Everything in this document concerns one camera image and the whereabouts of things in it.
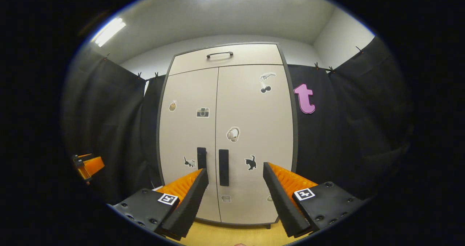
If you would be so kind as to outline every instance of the floor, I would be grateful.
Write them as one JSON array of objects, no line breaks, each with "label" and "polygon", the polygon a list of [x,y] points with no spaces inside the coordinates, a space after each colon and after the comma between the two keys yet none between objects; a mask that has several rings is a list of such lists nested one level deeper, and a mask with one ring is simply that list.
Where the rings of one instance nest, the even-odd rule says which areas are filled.
[{"label": "floor", "polygon": [[186,246],[234,246],[239,243],[246,246],[282,246],[306,236],[289,238],[281,221],[271,224],[271,229],[265,226],[217,226],[194,221],[186,238],[173,241]]}]

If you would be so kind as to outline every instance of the ceiling light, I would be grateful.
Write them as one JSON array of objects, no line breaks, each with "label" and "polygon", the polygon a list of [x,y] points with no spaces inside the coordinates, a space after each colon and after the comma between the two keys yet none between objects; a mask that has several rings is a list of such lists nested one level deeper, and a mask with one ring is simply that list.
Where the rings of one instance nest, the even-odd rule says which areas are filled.
[{"label": "ceiling light", "polygon": [[125,26],[126,24],[123,22],[123,19],[115,18],[106,24],[105,27],[94,36],[92,41],[95,40],[95,43],[98,44],[99,47],[102,47],[103,44]]}]

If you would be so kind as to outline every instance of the cabinet door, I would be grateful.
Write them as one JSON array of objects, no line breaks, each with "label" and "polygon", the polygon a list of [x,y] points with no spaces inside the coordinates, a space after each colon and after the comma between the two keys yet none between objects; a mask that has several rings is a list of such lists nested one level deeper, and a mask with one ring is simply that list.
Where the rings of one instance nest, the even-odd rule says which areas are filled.
[{"label": "cabinet door", "polygon": [[278,214],[263,180],[263,163],[287,170],[292,166],[294,129],[284,66],[220,67],[216,116],[217,165],[224,163],[219,150],[228,150],[229,157],[228,186],[220,185],[226,172],[217,167],[221,221],[275,222]]},{"label": "cabinet door", "polygon": [[[165,185],[198,170],[197,147],[206,148],[209,185],[197,217],[220,221],[215,170],[218,68],[170,75],[166,80],[159,123],[160,166]],[[197,110],[202,108],[208,109],[208,116],[206,110],[198,116]]]}]

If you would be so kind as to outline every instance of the sticker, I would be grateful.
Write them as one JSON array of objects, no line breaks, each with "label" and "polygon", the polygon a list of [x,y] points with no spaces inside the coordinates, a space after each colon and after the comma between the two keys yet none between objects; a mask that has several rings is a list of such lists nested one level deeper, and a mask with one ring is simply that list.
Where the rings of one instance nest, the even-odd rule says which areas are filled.
[{"label": "sticker", "polygon": [[305,200],[305,199],[308,199],[308,198],[311,198],[311,197],[315,197],[315,194],[312,193],[312,191],[310,191],[309,188],[306,188],[306,189],[303,189],[303,190],[300,190],[300,191],[296,191],[294,192],[295,196],[297,196],[297,198],[299,200]]},{"label": "sticker", "polygon": [[164,204],[173,205],[177,198],[178,196],[163,193],[163,195],[161,196],[161,198],[158,199],[158,201]]},{"label": "sticker", "polygon": [[255,162],[255,155],[251,155],[250,157],[252,157],[252,160],[251,159],[244,159],[246,160],[246,165],[249,165],[249,170],[254,170],[254,169],[257,169],[257,163]]},{"label": "sticker", "polygon": [[231,196],[229,195],[223,195],[221,196],[221,199],[223,200],[223,202],[231,202]]},{"label": "sticker", "polygon": [[183,157],[184,157],[184,165],[187,165],[187,166],[193,167],[193,168],[197,167],[197,165],[195,164],[195,160],[187,161],[186,157],[185,156],[183,156]]},{"label": "sticker", "polygon": [[268,79],[268,77],[270,77],[270,76],[276,76],[276,73],[268,72],[268,73],[264,73],[264,74],[262,74],[262,76],[260,76],[260,83],[262,85],[262,88],[260,89],[260,92],[265,93],[265,92],[271,91],[271,86],[266,85],[264,83],[264,80]]},{"label": "sticker", "polygon": [[310,114],[315,112],[315,105],[310,104],[309,98],[309,95],[312,96],[314,92],[307,89],[306,84],[299,85],[299,87],[294,89],[294,93],[299,96],[300,110],[302,110],[303,113]]},{"label": "sticker", "polygon": [[200,108],[197,109],[197,118],[208,118],[210,115],[210,109],[209,108]]},{"label": "sticker", "polygon": [[226,138],[230,140],[231,142],[237,142],[239,140],[239,135],[240,135],[240,130],[239,127],[231,127],[231,129],[228,130],[226,133]]},{"label": "sticker", "polygon": [[174,100],[174,101],[170,104],[169,110],[170,110],[170,112],[173,112],[174,110],[176,110],[176,100]]}]

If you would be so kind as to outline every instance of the black handle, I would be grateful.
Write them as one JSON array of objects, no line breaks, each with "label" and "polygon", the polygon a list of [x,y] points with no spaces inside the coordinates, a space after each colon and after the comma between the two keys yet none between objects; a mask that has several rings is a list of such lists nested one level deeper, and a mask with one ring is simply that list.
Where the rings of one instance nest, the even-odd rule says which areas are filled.
[{"label": "black handle", "polygon": [[215,55],[215,54],[223,54],[223,53],[229,53],[229,56],[232,56],[232,55],[233,55],[233,52],[232,52],[232,51],[225,51],[225,52],[211,53],[211,54],[207,55],[206,57],[209,58],[209,57],[212,56],[212,55]]},{"label": "black handle", "polygon": [[197,168],[206,169],[206,148],[197,147]]},{"label": "black handle", "polygon": [[229,186],[229,150],[218,150],[219,185]]}]

